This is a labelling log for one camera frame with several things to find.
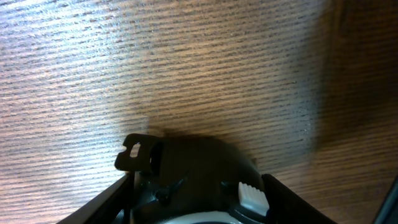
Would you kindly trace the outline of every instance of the small hole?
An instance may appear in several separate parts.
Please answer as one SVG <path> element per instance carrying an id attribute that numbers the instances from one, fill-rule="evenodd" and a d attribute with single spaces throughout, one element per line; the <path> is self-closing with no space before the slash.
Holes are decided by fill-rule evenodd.
<path id="1" fill-rule="evenodd" d="M 135 144 L 132 146 L 131 152 L 130 152 L 130 157 L 134 158 L 137 157 L 138 155 L 138 150 L 141 147 L 141 145 L 139 143 Z"/>

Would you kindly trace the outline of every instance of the white plastic piece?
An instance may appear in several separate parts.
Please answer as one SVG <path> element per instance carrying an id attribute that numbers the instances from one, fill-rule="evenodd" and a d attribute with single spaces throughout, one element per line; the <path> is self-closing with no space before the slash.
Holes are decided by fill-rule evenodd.
<path id="1" fill-rule="evenodd" d="M 192 224 L 202 222 L 219 222 L 229 224 L 242 224 L 237 219 L 226 212 L 198 212 L 188 215 L 183 215 L 171 220 L 162 222 L 162 224 Z"/>
<path id="2" fill-rule="evenodd" d="M 267 215 L 269 204 L 264 192 L 242 182 L 239 183 L 238 191 L 239 201 L 244 208 L 262 216 Z"/>

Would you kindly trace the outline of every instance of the wooden table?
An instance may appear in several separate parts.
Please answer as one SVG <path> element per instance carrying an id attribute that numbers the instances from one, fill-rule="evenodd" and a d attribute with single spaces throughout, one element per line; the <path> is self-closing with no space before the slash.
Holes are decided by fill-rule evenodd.
<path id="1" fill-rule="evenodd" d="M 398 173 L 395 1 L 0 3 L 0 222 L 54 223 L 129 133 L 237 145 L 339 223 Z"/>

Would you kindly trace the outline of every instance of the wood grain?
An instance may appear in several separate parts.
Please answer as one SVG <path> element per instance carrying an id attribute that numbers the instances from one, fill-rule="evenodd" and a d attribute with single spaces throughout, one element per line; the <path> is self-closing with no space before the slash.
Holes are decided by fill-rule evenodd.
<path id="1" fill-rule="evenodd" d="M 210 134 L 338 223 L 398 173 L 395 1 L 0 2 L 0 222 L 55 223 L 129 133 Z"/>

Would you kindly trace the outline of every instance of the white ribbed tab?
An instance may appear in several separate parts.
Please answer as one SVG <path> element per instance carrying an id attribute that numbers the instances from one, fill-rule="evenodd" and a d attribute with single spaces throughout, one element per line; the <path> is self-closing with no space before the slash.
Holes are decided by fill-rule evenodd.
<path id="1" fill-rule="evenodd" d="M 239 183 L 238 191 L 239 201 L 244 208 L 262 216 L 267 215 L 269 204 L 264 192 L 242 182 Z"/>

